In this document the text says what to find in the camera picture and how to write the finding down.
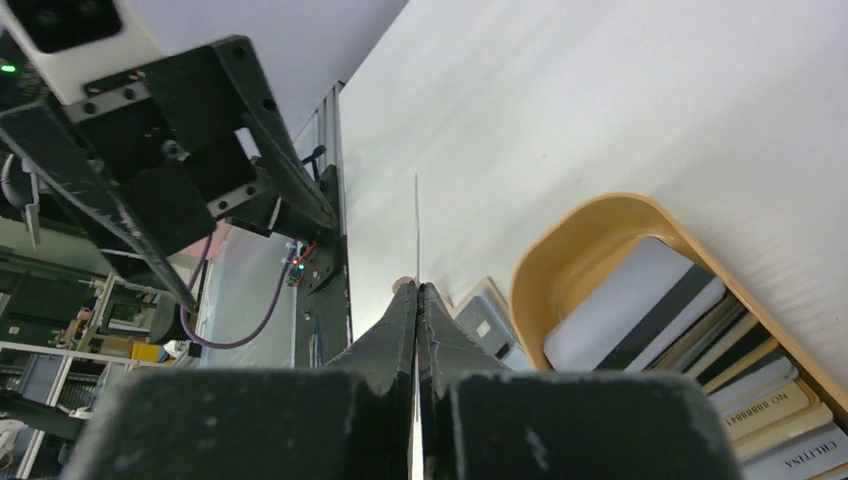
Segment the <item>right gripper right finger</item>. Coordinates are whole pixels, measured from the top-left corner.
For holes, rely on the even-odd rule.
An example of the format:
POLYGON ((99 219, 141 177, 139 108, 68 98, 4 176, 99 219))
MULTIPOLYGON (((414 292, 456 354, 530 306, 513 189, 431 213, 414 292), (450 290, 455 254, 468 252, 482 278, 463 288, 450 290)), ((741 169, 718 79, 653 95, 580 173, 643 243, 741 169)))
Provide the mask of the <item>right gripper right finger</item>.
POLYGON ((515 371, 418 290, 428 479, 738 479, 720 418, 678 374, 515 371))

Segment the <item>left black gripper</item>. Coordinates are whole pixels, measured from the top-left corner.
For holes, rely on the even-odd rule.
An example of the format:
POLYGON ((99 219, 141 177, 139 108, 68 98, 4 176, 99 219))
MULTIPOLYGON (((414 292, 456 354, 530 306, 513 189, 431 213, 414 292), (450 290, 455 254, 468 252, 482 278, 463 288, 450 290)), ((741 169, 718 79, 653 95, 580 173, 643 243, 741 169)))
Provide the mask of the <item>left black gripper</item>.
POLYGON ((337 216, 307 174, 246 36, 86 84, 66 109, 42 99, 1 114, 1 136, 81 212, 122 279, 191 290, 155 239, 198 239, 215 221, 253 233, 332 230, 337 216))

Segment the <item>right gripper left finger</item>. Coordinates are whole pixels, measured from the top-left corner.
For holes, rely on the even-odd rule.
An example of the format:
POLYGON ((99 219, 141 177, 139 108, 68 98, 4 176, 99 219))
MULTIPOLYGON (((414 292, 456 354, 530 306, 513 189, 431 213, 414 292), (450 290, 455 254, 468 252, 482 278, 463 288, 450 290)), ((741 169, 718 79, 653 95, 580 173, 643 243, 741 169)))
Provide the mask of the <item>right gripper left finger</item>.
POLYGON ((418 288, 320 368, 156 369, 99 401, 66 479, 407 479, 418 288))

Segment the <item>thin white card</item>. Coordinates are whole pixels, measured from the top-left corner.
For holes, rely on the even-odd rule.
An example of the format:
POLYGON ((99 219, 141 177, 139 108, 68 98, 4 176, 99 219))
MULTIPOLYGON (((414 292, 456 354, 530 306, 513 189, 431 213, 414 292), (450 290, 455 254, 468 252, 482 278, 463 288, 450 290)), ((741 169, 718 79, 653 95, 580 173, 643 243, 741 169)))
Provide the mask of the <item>thin white card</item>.
MULTIPOLYGON (((420 200, 419 200, 419 175, 414 174, 414 228, 415 228, 415 270, 414 284, 416 289, 420 288, 420 270, 421 270, 421 226, 420 226, 420 200)), ((414 417, 412 426, 412 479, 425 479, 425 461, 423 456, 423 437, 422 437, 422 420, 420 407, 420 370, 419 370, 419 354, 418 345, 415 344, 414 355, 414 417)))

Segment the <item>wooden card tray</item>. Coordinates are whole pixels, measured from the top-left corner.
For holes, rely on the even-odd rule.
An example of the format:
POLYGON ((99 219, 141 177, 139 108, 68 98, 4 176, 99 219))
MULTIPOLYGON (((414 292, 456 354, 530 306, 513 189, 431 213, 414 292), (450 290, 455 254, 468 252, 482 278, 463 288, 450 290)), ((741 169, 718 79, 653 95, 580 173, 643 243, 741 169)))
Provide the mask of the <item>wooden card tray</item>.
POLYGON ((494 283, 489 278, 481 280, 457 306, 445 296, 440 296, 441 303, 426 302, 427 312, 424 314, 424 327, 418 334, 420 351, 416 354, 416 374, 423 373, 429 357, 422 357, 426 351, 424 342, 428 339, 427 332, 432 329, 436 334, 440 330, 447 331, 448 336, 457 336, 458 331, 473 341, 478 349, 484 351, 493 361, 497 361, 505 369, 531 370, 532 365, 528 356, 519 345, 514 330, 506 318, 506 304, 494 283))

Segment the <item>tan oval card holder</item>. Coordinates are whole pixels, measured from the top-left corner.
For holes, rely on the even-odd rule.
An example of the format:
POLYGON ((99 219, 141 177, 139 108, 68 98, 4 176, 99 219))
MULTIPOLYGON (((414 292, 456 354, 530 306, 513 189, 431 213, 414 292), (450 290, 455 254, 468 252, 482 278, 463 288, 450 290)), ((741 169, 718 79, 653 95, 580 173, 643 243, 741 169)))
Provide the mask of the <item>tan oval card holder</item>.
POLYGON ((512 324, 536 369, 598 372, 554 369, 544 354, 544 339, 561 317, 612 269, 615 261, 647 237, 661 240, 722 279, 806 369, 835 406, 838 420, 847 429, 845 391, 825 377, 810 356, 800 350, 798 343, 700 241, 658 203, 637 194, 610 194, 581 205, 544 235, 520 261, 511 293, 512 324))

